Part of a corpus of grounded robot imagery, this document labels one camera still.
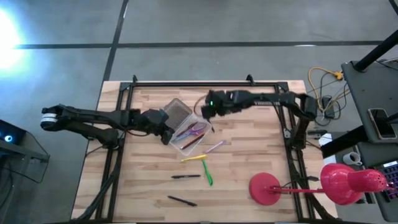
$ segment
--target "scissors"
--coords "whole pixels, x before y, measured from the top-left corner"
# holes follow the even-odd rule
[[[180,139],[183,139],[189,135],[199,135],[202,133],[203,129],[207,126],[206,123],[197,123],[195,124],[192,128],[188,129],[185,133],[183,133],[182,135],[176,137],[174,140],[178,141]]]

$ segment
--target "gray floor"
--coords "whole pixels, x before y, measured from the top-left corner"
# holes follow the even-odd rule
[[[122,0],[0,1],[19,44],[110,44]],[[120,43],[216,41],[382,40],[397,29],[387,0],[130,0]],[[308,69],[339,70],[374,46],[118,49],[110,80],[305,80]],[[397,54],[394,48],[384,57]],[[43,183],[25,181],[9,223],[70,218],[87,141],[66,131],[40,129],[41,108],[58,103],[95,109],[109,49],[18,50],[19,60],[0,68],[0,119],[32,132],[51,154]],[[319,86],[322,72],[313,73]],[[333,77],[325,78],[325,83]],[[334,95],[344,81],[324,88]],[[348,105],[330,131],[360,125]],[[345,220],[355,215],[340,212]]]

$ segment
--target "butcher block tabletop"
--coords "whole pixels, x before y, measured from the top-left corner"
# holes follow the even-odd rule
[[[305,93],[302,80],[286,80],[289,90]],[[115,110],[120,82],[104,82],[97,110]],[[159,109],[179,98],[193,109],[195,102],[208,90],[249,90],[273,93],[272,87],[135,87],[131,108]],[[257,204],[249,194],[251,177],[260,172],[274,175],[284,185],[290,182],[284,140],[279,119],[271,106],[253,106],[241,113],[211,119],[215,132],[209,132],[189,155],[203,152],[226,140],[206,158],[213,178],[210,186],[201,160],[181,162],[186,158],[159,136],[127,135],[114,209],[114,222],[294,222],[297,216],[293,195],[282,194],[271,206]],[[90,141],[87,152],[100,146]],[[77,190],[72,218],[80,216],[100,190],[107,149],[99,149],[85,159]],[[320,176],[324,166],[322,153],[311,146],[303,150],[307,174]],[[201,177],[173,179],[173,175],[200,174]],[[311,188],[320,182],[311,182]],[[108,211],[109,195],[104,203]],[[169,199],[171,195],[197,204],[191,207]],[[336,216],[333,202],[322,194],[320,203]],[[303,210],[305,200],[300,195]]]

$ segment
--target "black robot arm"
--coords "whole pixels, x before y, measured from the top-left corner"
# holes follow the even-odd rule
[[[210,119],[217,114],[224,116],[237,113],[254,105],[282,105],[298,117],[298,123],[290,132],[289,144],[296,149],[305,148],[306,130],[310,121],[317,117],[317,101],[306,94],[287,93],[251,93],[246,90],[213,91],[206,96],[201,107],[203,118]]]
[[[43,108],[40,126],[46,131],[67,130],[81,134],[87,139],[95,138],[104,146],[118,146],[121,131],[142,131],[161,136],[163,144],[168,144],[174,130],[165,121],[169,116],[162,110],[116,110],[112,112],[82,110],[71,106],[57,105]],[[107,124],[112,128],[100,129],[90,124]]]

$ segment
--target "green marker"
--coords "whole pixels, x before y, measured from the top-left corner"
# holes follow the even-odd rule
[[[201,161],[202,161],[203,166],[204,166],[204,168],[205,168],[207,180],[209,181],[210,186],[212,186],[212,185],[213,185],[213,179],[211,178],[211,175],[210,175],[209,171],[207,170],[206,162],[205,162],[204,159],[202,159]]]

